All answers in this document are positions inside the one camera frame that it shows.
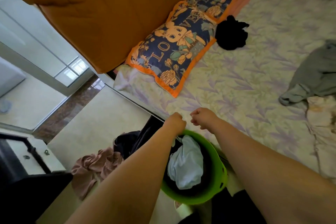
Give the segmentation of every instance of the hand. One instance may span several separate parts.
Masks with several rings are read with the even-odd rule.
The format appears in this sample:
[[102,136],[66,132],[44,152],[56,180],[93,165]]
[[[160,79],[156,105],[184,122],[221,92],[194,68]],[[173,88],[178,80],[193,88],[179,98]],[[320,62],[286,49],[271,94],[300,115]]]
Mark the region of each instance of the hand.
[[220,120],[213,111],[203,107],[197,108],[190,116],[192,117],[191,123],[195,126],[201,126],[201,129],[208,129],[212,134],[212,127],[217,120]]
[[173,131],[176,136],[182,134],[183,130],[186,128],[187,122],[182,120],[182,115],[178,112],[173,113],[166,119],[163,127],[166,127],[168,131]]

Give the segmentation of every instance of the glass door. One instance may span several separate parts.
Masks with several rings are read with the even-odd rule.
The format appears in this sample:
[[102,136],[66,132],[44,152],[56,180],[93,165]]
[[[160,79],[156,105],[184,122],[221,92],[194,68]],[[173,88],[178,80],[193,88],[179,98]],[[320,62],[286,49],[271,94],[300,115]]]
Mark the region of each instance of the glass door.
[[22,0],[0,0],[0,56],[69,96],[94,73],[42,13]]

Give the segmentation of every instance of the headboard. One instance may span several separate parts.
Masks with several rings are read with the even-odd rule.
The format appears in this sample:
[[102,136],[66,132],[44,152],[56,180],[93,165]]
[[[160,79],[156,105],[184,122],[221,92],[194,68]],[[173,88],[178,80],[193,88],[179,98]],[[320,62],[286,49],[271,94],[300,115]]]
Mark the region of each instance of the headboard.
[[44,16],[95,68],[105,73],[167,18],[180,0],[23,0]]

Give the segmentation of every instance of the person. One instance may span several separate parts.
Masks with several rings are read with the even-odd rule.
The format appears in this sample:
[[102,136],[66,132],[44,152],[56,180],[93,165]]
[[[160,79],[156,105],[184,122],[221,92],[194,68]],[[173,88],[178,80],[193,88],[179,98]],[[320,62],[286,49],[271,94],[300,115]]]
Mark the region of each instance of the person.
[[[206,108],[191,122],[207,129],[267,223],[336,223],[336,186],[301,163],[241,133]],[[186,127],[178,113],[113,171],[66,224],[149,223],[172,141]]]

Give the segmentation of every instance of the bed sheet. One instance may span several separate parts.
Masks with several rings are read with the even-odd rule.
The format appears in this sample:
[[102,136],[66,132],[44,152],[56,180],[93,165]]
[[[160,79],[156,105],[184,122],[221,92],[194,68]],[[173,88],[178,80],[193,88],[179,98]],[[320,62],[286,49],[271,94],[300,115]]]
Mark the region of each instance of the bed sheet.
[[188,129],[219,147],[212,134],[190,123],[191,111],[207,107],[256,141],[318,171],[306,107],[282,106],[278,97],[303,59],[325,39],[336,39],[336,1],[251,0],[237,20],[250,24],[246,46],[226,51],[214,44],[176,99],[152,76],[126,65],[114,88],[163,117],[181,113]]

